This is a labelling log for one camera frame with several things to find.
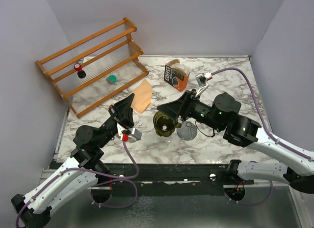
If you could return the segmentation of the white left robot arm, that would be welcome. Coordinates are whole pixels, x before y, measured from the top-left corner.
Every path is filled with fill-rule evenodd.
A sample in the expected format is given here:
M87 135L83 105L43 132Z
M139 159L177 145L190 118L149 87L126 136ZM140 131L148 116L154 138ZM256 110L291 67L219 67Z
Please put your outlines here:
M76 148L66 161L38 187L11 199L17 212L16 227L23 222L26 228L43 228L57 210L83 190L122 180L110 174L101 161L102 148L116 135L126 143L135 132L131 108L134 97L131 94L110 105L110 117L101 127L80 126L74 138Z

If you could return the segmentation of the brown paper coffee filter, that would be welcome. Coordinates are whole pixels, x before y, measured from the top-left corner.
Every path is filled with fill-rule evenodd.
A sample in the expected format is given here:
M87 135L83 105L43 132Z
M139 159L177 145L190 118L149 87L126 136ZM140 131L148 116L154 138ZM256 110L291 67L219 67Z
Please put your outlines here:
M139 114L144 113L152 105L153 89L151 84L144 79L132 93L134 94L134 99L131 107Z

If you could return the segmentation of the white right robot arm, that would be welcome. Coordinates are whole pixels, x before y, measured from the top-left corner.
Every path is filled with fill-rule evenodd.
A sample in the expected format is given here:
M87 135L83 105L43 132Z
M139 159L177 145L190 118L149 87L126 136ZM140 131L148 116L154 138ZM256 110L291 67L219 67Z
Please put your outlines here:
M172 120L192 118L224 132L228 143L262 152L276 162L252 163L242 160L229 162L225 178L230 184L262 179L285 183L306 194L314 192L314 154L275 136L269 136L258 122L239 114L241 103L224 92L215 97L211 106L186 91L179 99L159 105L157 110Z

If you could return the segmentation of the olive green glass dripper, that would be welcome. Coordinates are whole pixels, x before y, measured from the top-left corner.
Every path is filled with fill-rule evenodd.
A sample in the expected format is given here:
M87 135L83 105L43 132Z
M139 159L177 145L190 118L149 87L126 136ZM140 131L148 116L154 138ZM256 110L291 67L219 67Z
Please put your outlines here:
M156 134L161 137L169 137L176 129L182 127L181 123L172 120L160 111L154 115L153 124Z

